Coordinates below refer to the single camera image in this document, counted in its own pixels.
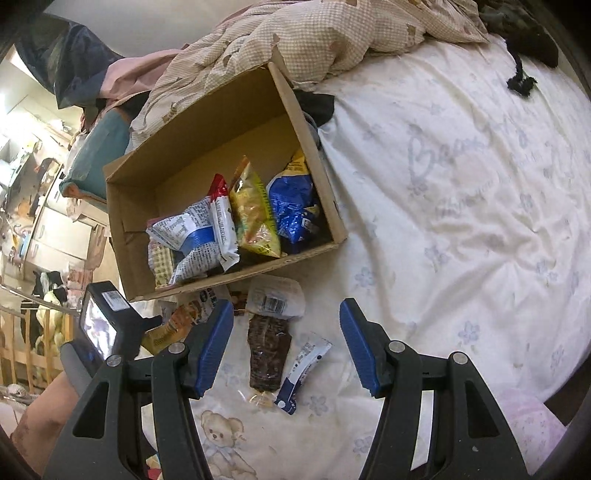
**checkered blanket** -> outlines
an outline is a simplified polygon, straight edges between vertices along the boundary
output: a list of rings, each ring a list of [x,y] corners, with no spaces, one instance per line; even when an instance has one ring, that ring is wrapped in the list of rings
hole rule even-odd
[[[472,0],[300,0],[253,5],[179,53],[131,124],[137,148],[207,92],[272,60],[299,88],[355,67],[370,52],[400,54],[429,34],[486,42]]]

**plastic bag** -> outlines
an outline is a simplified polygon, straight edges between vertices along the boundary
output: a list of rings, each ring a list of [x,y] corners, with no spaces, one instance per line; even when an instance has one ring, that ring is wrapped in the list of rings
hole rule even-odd
[[[267,191],[246,157],[230,185],[230,203],[238,246],[256,254],[279,258],[281,245]]]
[[[250,386],[259,392],[274,392],[281,386],[283,366],[291,335],[286,320],[255,315],[248,328],[251,348]]]
[[[219,299],[229,297],[226,286],[206,288],[185,296],[165,324],[144,334],[142,346],[156,355],[172,343],[182,342],[193,325],[207,321]]]
[[[224,271],[236,265],[240,260],[238,255],[238,241],[232,220],[232,209],[228,197],[226,180],[218,173],[213,178],[209,189],[211,199],[211,214],[213,232],[220,248],[220,264]]]
[[[184,255],[176,262],[169,285],[205,277],[218,265],[227,270],[240,260],[227,191],[223,177],[216,175],[203,200],[180,215],[148,223],[146,232],[152,240]]]
[[[288,320],[303,317],[306,300],[296,280],[273,275],[258,275],[248,290],[246,309],[249,312]]]
[[[320,206],[301,148],[285,170],[269,182],[267,190],[280,236],[296,244],[318,233],[314,222],[320,215]]]
[[[296,412],[296,392],[302,383],[316,366],[316,364],[326,355],[332,347],[332,343],[313,333],[310,339],[301,348],[300,353],[295,358],[294,366],[290,374],[286,377],[275,399],[275,405],[286,411],[289,415]]]

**person's leg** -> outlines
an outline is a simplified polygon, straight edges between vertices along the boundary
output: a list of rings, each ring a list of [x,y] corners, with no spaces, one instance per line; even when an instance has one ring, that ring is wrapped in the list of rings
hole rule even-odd
[[[78,402],[65,373],[59,374],[22,416],[11,439],[22,457],[42,475],[62,428]]]

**yellow snack package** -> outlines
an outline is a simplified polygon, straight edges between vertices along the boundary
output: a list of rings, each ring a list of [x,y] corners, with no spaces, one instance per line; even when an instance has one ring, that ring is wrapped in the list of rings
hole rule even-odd
[[[267,190],[247,157],[242,159],[230,184],[230,204],[238,246],[279,258],[281,244]]]
[[[152,355],[157,355],[174,342],[185,340],[194,325],[194,307],[181,305],[170,320],[152,330],[148,330],[142,338],[142,346]]]

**white bedsheet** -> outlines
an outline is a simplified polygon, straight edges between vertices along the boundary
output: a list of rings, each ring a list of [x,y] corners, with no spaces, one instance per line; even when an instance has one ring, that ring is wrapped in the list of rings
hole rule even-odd
[[[514,63],[491,41],[427,42],[320,85],[336,95],[320,136],[349,239],[277,272],[298,280],[307,299],[291,325],[286,370],[307,332],[334,347],[306,379],[295,415],[264,410],[245,401],[248,325],[237,320],[213,388],[193,404],[202,439],[205,410],[240,420],[228,448],[259,480],[361,472],[382,402],[361,387],[340,332],[346,297],[419,353],[465,351],[530,470],[560,438],[563,427],[540,401],[590,341],[591,109],[562,72],[529,61],[525,71],[538,80],[531,97],[508,91]],[[426,423],[416,465],[426,459]],[[233,477],[253,478],[241,472]]]

